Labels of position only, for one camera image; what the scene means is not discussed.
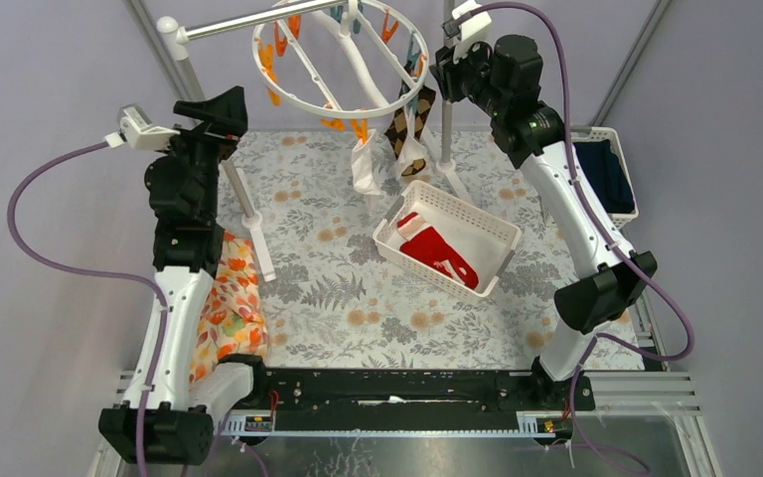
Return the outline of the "white round clip hanger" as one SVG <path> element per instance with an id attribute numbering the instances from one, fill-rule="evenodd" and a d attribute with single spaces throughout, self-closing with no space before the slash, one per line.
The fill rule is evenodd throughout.
<path id="1" fill-rule="evenodd" d="M 346 124 L 414 103 L 427 80 L 424 36 L 384 1 L 348 1 L 255 26 L 251 51 L 273 105 Z"/>

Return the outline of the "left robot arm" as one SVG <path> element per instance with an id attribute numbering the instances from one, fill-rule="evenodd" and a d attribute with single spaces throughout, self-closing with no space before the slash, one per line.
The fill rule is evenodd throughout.
<path id="1" fill-rule="evenodd" d="M 98 429 L 122 459 L 145 474 L 151 465 L 197 466 L 223 419 L 239 402 L 255 408 L 267 380 L 246 363 L 219 363 L 200 383 L 189 377 L 201 313 L 218 276 L 224 229 L 217 222 L 221 165 L 247 130 L 244 90 L 236 85 L 206 100 L 174 105 L 196 122 L 155 125 L 131 104 L 119 112 L 112 147 L 155 151 L 144 185 L 157 220 L 148 285 L 155 301 L 142 350 L 121 403 L 102 410 Z"/>

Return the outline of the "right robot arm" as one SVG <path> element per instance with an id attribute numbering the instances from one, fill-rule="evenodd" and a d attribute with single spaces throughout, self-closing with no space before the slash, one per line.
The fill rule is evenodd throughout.
<path id="1" fill-rule="evenodd" d="M 539 98 L 543 60 L 529 37 L 474 43 L 461 57 L 443 47 L 430 68 L 444 99 L 469 100 L 490 118 L 492 135 L 534 186 L 570 252 L 577 279 L 554 292 L 559 322 L 534 361 L 532 400 L 554 409 L 592 338 L 619 318 L 658 269 L 613 224 L 575 157 L 558 113 Z"/>

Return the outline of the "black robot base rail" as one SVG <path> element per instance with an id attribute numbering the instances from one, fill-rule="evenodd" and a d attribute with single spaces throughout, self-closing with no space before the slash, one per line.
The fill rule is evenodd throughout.
<path id="1" fill-rule="evenodd" d="M 241 436 L 553 436 L 596 407 L 585 377 L 528 372 L 263 369 L 232 409 Z"/>

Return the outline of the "red snowflake sock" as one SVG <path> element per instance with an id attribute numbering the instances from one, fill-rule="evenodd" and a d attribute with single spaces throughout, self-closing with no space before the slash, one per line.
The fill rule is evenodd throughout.
<path id="1" fill-rule="evenodd" d="M 475 269 L 421 214 L 407 213 L 396 228 L 402 239 L 400 252 L 467 288 L 479 285 Z"/>

